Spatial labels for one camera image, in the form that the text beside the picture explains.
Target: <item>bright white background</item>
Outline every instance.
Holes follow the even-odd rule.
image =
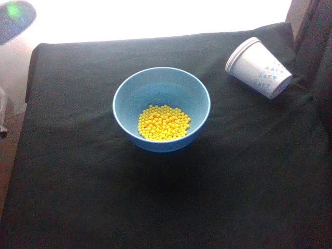
[[[291,0],[29,0],[35,22],[0,46],[0,86],[24,111],[33,48],[39,43],[177,36],[251,30],[284,22]]]

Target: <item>dark curtain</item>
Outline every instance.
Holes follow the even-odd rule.
[[[332,148],[332,1],[311,0],[298,35],[295,70],[317,99]]]

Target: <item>green light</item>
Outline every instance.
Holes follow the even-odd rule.
[[[15,5],[8,5],[7,12],[10,17],[14,17],[14,18],[20,17],[20,10]]]

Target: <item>white cup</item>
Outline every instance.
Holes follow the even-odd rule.
[[[269,99],[282,92],[292,79],[292,74],[256,37],[232,53],[225,70]]]

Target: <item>table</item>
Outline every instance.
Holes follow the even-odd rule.
[[[290,70],[290,24],[253,31],[41,44],[0,225],[1,248],[309,248],[328,243],[331,154],[315,98],[295,78],[274,100],[229,76],[255,36]],[[197,76],[212,109],[191,145],[135,147],[118,86],[145,68]]]

